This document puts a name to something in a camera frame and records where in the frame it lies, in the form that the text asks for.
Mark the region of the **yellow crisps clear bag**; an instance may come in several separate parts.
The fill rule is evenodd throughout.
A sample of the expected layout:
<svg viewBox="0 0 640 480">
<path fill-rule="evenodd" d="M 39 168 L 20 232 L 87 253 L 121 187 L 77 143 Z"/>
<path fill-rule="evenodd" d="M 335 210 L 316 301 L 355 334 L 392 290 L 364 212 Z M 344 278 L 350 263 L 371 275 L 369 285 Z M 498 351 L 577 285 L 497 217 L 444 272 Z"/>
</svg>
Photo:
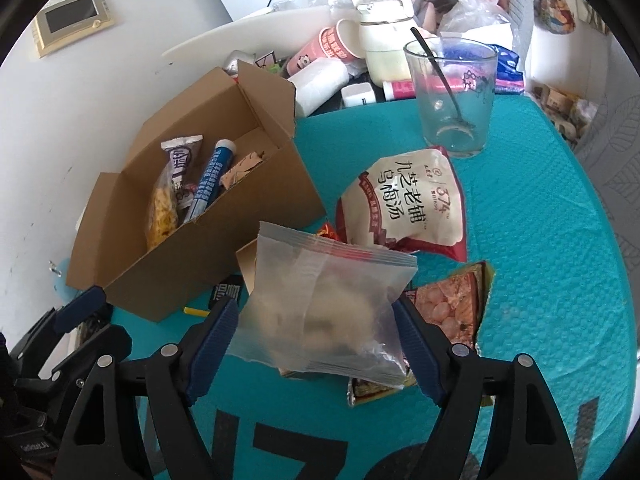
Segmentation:
<svg viewBox="0 0 640 480">
<path fill-rule="evenodd" d="M 178 198 L 172 165 L 168 162 L 152 189 L 146 216 L 146 248 L 152 250 L 178 228 Z"/>
</svg>

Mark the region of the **white charger cube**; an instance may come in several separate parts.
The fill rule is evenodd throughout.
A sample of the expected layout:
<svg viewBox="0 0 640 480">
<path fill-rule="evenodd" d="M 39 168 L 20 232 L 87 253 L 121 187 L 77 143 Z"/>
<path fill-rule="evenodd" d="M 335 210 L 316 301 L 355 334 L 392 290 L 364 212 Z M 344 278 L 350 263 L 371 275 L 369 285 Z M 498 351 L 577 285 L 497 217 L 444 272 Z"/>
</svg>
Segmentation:
<svg viewBox="0 0 640 480">
<path fill-rule="evenodd" d="M 341 88 L 341 97 L 345 108 L 365 106 L 378 102 L 370 82 L 348 84 Z"/>
</svg>

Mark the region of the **light blue robot figure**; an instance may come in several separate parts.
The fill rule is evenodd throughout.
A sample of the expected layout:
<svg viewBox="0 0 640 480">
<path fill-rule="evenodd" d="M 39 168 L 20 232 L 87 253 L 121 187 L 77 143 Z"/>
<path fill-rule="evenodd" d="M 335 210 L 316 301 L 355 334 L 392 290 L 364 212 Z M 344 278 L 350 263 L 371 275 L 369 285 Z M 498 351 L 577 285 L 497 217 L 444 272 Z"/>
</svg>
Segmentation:
<svg viewBox="0 0 640 480">
<path fill-rule="evenodd" d="M 68 270 L 69 258 L 65 258 L 59 262 L 49 261 L 49 271 L 52 275 L 52 286 L 56 296 L 61 299 L 63 304 L 67 304 L 75 296 L 72 288 L 66 285 L 66 275 Z"/>
</svg>

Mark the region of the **green candy yellow stick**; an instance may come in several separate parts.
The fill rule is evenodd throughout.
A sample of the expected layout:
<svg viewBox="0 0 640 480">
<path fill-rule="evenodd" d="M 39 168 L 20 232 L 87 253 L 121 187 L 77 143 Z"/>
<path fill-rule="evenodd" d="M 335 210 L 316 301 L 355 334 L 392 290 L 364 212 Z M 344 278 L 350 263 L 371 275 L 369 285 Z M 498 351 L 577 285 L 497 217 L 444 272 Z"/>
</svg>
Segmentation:
<svg viewBox="0 0 640 480">
<path fill-rule="evenodd" d="M 191 308 L 191 307 L 184 307 L 183 308 L 183 313 L 186 314 L 186 315 L 198 316 L 199 318 L 206 318 L 206 316 L 209 316 L 210 311 L 209 310 L 202 310 L 202 309 L 195 309 L 195 308 Z"/>
</svg>

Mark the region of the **white paper roll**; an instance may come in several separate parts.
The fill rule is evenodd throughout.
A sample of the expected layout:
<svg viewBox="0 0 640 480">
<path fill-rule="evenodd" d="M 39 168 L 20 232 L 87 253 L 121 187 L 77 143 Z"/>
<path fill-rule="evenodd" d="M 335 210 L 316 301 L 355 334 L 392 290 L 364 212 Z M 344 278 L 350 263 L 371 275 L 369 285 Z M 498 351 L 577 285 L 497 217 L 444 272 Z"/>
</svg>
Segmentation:
<svg viewBox="0 0 640 480">
<path fill-rule="evenodd" d="M 349 72 L 338 58 L 317 58 L 288 81 L 295 87 L 295 117 L 308 117 L 349 83 Z"/>
</svg>

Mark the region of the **white foam board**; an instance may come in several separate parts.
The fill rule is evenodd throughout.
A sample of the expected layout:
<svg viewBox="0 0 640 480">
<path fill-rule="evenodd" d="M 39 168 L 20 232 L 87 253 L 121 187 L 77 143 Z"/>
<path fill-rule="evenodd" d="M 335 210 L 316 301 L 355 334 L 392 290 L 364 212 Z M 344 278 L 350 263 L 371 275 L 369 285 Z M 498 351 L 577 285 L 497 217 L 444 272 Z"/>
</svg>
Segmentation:
<svg viewBox="0 0 640 480">
<path fill-rule="evenodd" d="M 183 41 L 162 57 L 171 63 L 221 66 L 233 51 L 290 56 L 341 18 L 356 20 L 356 10 L 312 6 L 247 16 Z"/>
</svg>

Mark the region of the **green brown nut bag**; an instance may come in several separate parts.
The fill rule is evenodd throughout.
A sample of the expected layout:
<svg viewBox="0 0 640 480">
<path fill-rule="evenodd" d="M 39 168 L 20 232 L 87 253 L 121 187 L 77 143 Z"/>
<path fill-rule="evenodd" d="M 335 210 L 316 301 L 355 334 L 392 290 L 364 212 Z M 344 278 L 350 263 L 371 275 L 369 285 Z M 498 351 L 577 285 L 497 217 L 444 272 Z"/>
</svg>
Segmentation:
<svg viewBox="0 0 640 480">
<path fill-rule="evenodd" d="M 483 260 L 466 264 L 437 282 L 422 286 L 410 282 L 405 295 L 416 306 L 424 321 L 438 326 L 452 344 L 465 344 L 478 351 L 477 333 L 484 318 L 494 278 L 494 267 Z M 416 385 L 416 378 L 406 359 L 405 364 L 407 376 L 402 388 Z M 354 408 L 391 396 L 402 388 L 350 378 L 347 403 Z"/>
</svg>

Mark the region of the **gold window box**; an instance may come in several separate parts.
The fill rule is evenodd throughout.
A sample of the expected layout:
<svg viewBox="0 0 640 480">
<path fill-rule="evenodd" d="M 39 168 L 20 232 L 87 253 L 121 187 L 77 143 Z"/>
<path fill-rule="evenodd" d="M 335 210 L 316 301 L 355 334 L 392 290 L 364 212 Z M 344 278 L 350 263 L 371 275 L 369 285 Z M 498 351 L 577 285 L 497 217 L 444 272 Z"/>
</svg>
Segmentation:
<svg viewBox="0 0 640 480">
<path fill-rule="evenodd" d="M 247 289 L 251 294 L 255 287 L 256 262 L 257 262 L 257 240 L 252 240 L 235 253 L 236 261 Z"/>
</svg>

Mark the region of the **cream water jug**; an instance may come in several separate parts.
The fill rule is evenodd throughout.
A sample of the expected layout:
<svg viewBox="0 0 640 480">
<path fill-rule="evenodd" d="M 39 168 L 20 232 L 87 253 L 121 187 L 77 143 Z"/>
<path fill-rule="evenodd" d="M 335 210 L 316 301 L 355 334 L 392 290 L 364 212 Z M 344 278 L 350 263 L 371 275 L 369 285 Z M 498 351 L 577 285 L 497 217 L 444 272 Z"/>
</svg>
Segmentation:
<svg viewBox="0 0 640 480">
<path fill-rule="evenodd" d="M 359 18 L 359 39 L 369 77 L 384 82 L 409 80 L 404 47 L 416 26 L 412 0 L 352 0 Z"/>
</svg>

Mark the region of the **pink tablet tube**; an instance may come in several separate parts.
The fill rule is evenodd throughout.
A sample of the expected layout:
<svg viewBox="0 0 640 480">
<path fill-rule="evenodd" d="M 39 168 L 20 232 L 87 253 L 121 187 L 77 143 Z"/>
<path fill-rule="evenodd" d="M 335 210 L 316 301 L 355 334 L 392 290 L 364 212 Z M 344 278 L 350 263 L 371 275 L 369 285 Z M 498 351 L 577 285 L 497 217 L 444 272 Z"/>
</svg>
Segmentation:
<svg viewBox="0 0 640 480">
<path fill-rule="evenodd" d="M 464 90 L 464 84 L 461 79 L 454 79 L 449 85 L 453 92 L 462 92 Z M 416 97 L 416 89 L 411 80 L 384 81 L 382 90 L 387 102 L 414 99 Z M 422 88 L 422 91 L 447 93 L 445 86 L 440 81 L 432 81 L 425 88 Z"/>
</svg>

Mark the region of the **red gold snack packet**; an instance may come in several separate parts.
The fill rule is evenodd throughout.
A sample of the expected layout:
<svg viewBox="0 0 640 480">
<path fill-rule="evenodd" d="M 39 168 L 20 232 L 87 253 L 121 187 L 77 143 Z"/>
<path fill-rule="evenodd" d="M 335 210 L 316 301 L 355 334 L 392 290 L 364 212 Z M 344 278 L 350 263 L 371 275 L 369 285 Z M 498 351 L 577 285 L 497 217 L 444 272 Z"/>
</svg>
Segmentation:
<svg viewBox="0 0 640 480">
<path fill-rule="evenodd" d="M 318 229 L 317 235 L 323 238 L 329 238 L 330 240 L 341 240 L 334 227 L 329 222 L 323 223 L 321 228 Z"/>
</svg>

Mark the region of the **gold wall intercom panel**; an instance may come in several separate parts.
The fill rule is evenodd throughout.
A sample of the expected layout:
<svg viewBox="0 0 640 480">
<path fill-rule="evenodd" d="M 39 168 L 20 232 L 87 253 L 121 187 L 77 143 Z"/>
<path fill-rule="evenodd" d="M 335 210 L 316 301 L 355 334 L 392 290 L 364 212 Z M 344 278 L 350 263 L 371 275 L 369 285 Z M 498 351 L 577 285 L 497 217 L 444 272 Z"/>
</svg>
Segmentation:
<svg viewBox="0 0 640 480">
<path fill-rule="evenodd" d="M 105 0 L 63 0 L 40 10 L 32 33 L 40 58 L 115 24 Z"/>
</svg>

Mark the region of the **brown cardboard box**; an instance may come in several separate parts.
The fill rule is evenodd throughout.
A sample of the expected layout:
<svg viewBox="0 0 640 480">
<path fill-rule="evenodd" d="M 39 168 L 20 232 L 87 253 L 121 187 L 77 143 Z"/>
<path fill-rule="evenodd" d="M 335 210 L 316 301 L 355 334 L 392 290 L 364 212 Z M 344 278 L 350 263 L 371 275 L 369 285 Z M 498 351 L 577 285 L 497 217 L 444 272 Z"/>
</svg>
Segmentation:
<svg viewBox="0 0 640 480">
<path fill-rule="evenodd" d="M 158 321 L 218 284 L 262 222 L 300 229 L 324 207 L 294 143 L 295 89 L 252 64 L 211 70 L 148 119 L 100 174 L 66 282 Z"/>
</svg>

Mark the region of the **blue tablet tube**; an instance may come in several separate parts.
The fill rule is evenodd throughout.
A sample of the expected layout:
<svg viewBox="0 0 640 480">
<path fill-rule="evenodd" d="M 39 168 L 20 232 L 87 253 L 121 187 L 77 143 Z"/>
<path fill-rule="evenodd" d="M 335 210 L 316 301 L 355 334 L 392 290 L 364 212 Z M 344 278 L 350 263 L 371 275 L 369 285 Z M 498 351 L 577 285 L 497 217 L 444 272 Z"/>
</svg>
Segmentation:
<svg viewBox="0 0 640 480">
<path fill-rule="evenodd" d="M 236 145 L 231 140 L 221 139 L 216 143 L 213 154 L 209 157 L 201 180 L 198 182 L 192 203 L 184 217 L 184 223 L 193 221 L 204 214 L 208 206 L 213 203 L 219 192 L 220 178 L 230 168 L 235 152 Z"/>
</svg>

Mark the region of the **purple silver snack packet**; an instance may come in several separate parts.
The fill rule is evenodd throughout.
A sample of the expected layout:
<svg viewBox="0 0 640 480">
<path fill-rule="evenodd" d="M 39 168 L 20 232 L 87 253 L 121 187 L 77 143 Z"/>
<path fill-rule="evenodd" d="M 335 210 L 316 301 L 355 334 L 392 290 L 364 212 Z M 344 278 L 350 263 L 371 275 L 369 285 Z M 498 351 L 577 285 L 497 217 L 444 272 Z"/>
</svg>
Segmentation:
<svg viewBox="0 0 640 480">
<path fill-rule="evenodd" d="M 190 205 L 193 191 L 188 188 L 186 175 L 189 173 L 203 142 L 203 136 L 178 136 L 163 141 L 160 148 L 168 155 L 168 163 L 160 176 L 160 183 L 168 188 L 169 195 L 175 200 L 177 210 Z"/>
</svg>

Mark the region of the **teal printed table mat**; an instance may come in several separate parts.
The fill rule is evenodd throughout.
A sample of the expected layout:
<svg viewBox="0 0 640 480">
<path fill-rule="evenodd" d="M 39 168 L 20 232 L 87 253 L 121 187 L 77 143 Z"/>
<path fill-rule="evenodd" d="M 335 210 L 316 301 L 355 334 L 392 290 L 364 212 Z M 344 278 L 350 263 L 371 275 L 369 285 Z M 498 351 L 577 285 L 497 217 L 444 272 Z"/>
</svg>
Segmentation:
<svg viewBox="0 0 640 480">
<path fill-rule="evenodd" d="M 636 321 L 610 216 L 574 154 L 527 96 L 498 96 L 484 151 L 456 161 L 469 257 L 494 269 L 478 346 L 537 362 L 597 479 L 623 446 L 636 382 Z M 401 479 L 438 415 L 410 387 L 358 406 L 340 376 L 282 377 L 224 359 L 193 416 L 227 479 Z"/>
</svg>

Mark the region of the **black spoon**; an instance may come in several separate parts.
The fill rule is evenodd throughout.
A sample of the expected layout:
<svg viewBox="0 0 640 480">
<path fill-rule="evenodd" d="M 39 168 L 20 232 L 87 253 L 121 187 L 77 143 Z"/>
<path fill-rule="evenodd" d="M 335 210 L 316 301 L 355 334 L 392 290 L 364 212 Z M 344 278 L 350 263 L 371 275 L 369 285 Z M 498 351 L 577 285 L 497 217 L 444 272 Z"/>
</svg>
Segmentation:
<svg viewBox="0 0 640 480">
<path fill-rule="evenodd" d="M 416 41 L 418 42 L 418 44 L 420 44 L 420 47 L 423 49 L 426 55 L 427 61 L 431 63 L 431 66 L 433 67 L 434 72 L 438 76 L 440 82 L 444 86 L 449 96 L 451 104 L 454 107 L 454 112 L 456 113 L 454 115 L 454 119 L 452 120 L 452 122 L 454 123 L 454 126 L 460 129 L 461 131 L 465 132 L 466 134 L 471 134 L 472 131 L 474 130 L 474 126 L 463 118 L 462 110 L 460 108 L 458 100 L 454 95 L 454 92 L 452 91 L 445 74 L 442 72 L 442 69 L 439 67 L 433 51 L 428 46 L 426 40 L 422 36 L 419 29 L 417 29 L 416 27 L 411 27 L 410 30 L 411 30 L 411 33 L 413 34 L 413 37 L 416 38 Z"/>
</svg>

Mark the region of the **frosted zip bag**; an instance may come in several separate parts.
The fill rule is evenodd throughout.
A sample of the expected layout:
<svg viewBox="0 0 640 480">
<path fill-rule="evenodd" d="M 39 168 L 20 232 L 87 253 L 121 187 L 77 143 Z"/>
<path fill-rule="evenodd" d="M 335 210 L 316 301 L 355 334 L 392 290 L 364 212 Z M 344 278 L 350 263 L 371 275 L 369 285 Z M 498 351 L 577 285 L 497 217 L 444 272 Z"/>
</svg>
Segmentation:
<svg viewBox="0 0 640 480">
<path fill-rule="evenodd" d="M 407 375 L 392 304 L 416 257 L 260 225 L 254 287 L 230 353 L 297 373 L 401 387 Z"/>
</svg>

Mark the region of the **white red plum soup bag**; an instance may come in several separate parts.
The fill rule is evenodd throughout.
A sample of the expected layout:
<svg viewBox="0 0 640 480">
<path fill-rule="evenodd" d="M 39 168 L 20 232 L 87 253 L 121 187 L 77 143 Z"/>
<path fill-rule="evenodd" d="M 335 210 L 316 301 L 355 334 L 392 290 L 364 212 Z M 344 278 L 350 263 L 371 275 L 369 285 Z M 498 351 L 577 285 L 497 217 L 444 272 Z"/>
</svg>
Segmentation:
<svg viewBox="0 0 640 480">
<path fill-rule="evenodd" d="M 336 204 L 341 240 L 468 260 L 462 186 L 441 146 L 383 157 Z"/>
</svg>

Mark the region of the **pink panda paper cups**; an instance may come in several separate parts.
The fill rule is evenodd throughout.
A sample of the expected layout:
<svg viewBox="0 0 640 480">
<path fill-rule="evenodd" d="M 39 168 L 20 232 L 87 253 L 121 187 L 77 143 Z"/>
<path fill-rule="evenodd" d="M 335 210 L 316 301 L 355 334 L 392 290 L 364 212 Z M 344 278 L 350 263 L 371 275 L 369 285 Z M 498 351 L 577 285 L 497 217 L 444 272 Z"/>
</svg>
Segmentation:
<svg viewBox="0 0 640 480">
<path fill-rule="evenodd" d="M 335 25 L 321 29 L 288 60 L 285 69 L 288 76 L 293 76 L 318 58 L 338 58 L 348 64 L 365 56 L 360 44 L 359 24 L 342 18 Z"/>
</svg>

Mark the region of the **clear drinking glass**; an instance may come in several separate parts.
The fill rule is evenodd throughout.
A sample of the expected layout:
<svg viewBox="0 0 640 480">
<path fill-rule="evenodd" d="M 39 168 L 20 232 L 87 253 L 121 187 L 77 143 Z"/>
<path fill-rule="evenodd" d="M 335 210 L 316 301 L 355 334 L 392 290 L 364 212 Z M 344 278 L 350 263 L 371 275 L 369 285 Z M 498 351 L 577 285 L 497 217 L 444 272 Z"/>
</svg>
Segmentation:
<svg viewBox="0 0 640 480">
<path fill-rule="evenodd" d="M 474 40 L 432 37 L 408 42 L 405 56 L 425 142 L 451 156 L 480 154 L 495 99 L 497 52 Z"/>
</svg>

